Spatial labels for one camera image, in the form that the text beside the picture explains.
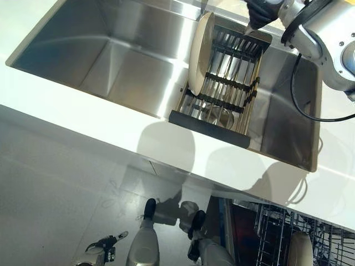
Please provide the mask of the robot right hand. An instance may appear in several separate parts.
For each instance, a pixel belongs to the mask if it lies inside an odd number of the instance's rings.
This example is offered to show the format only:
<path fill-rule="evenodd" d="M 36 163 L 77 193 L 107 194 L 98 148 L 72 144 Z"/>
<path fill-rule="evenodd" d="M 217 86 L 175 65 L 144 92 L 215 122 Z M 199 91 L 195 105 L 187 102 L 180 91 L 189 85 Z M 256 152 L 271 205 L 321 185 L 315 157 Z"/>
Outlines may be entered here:
<path fill-rule="evenodd" d="M 247 4 L 249 23 L 244 35 L 249 35 L 278 18 L 278 11 L 283 1 L 249 0 Z"/>

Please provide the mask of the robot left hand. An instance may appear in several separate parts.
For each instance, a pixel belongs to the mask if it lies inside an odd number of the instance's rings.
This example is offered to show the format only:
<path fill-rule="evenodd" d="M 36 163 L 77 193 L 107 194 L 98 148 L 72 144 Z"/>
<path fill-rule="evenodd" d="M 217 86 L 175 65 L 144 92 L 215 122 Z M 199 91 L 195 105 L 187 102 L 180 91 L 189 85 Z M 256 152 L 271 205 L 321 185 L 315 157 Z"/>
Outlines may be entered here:
<path fill-rule="evenodd" d="M 103 248 L 104 251 L 108 251 L 110 250 L 118 241 L 124 239 L 125 237 L 127 237 L 129 234 L 128 231 L 123 231 L 115 236 L 113 235 L 109 235 L 106 236 L 100 240 L 98 240 L 97 242 L 91 243 L 90 245 L 87 246 L 86 248 L 86 252 L 93 247 L 99 247 L 99 248 Z"/>

